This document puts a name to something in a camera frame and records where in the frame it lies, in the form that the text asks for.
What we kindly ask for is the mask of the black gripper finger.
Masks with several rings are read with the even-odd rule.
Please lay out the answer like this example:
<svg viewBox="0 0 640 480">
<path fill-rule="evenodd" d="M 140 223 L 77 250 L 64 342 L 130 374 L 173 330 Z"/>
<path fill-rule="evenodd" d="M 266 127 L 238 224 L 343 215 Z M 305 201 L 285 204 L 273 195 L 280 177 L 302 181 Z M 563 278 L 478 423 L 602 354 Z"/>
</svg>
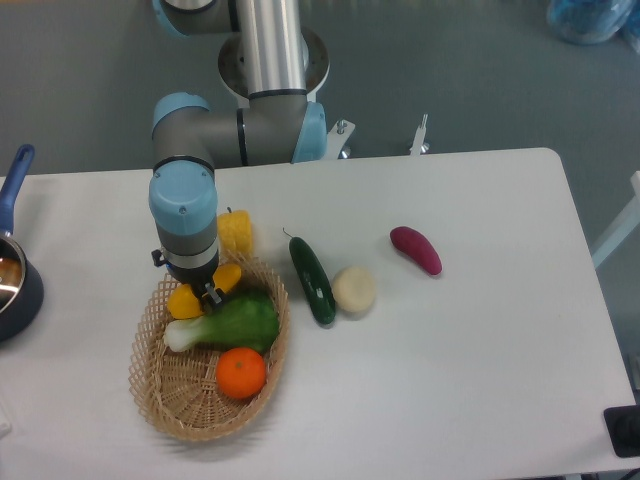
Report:
<svg viewBox="0 0 640 480">
<path fill-rule="evenodd" d="M 220 293 L 211 282 L 204 285 L 204 292 L 201 299 L 206 305 L 206 308 L 211 311 L 221 307 L 225 300 L 224 294 Z"/>
</svg>

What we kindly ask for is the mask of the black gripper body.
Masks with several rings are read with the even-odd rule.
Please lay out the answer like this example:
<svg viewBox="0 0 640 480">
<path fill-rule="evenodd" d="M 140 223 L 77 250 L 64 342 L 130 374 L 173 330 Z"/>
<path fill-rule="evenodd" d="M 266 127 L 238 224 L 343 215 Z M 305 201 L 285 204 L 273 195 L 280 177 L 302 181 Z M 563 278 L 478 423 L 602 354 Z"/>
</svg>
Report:
<svg viewBox="0 0 640 480">
<path fill-rule="evenodd" d="M 204 285 L 211 282 L 219 266 L 219 253 L 207 253 L 194 256 L 173 255 L 166 249 L 151 252 L 156 267 L 165 267 L 169 274 L 182 284 L 189 285 L 198 300 L 204 292 Z"/>
</svg>

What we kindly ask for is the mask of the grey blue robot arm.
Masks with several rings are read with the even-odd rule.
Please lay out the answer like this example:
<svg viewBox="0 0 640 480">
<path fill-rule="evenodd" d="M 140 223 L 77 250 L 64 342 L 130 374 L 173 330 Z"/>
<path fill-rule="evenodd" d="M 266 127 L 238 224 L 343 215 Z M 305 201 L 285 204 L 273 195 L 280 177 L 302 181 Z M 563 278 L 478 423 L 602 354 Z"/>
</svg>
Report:
<svg viewBox="0 0 640 480">
<path fill-rule="evenodd" d="M 200 96 L 173 93 L 156 104 L 151 129 L 156 164 L 148 201 L 160 241 L 152 257 L 210 310 L 224 298 L 213 281 L 220 250 L 216 163 L 319 160 L 327 149 L 325 111 L 308 98 L 298 2 L 155 1 L 152 7 L 159 23 L 180 37 L 240 35 L 247 107 L 214 113 Z"/>
</svg>

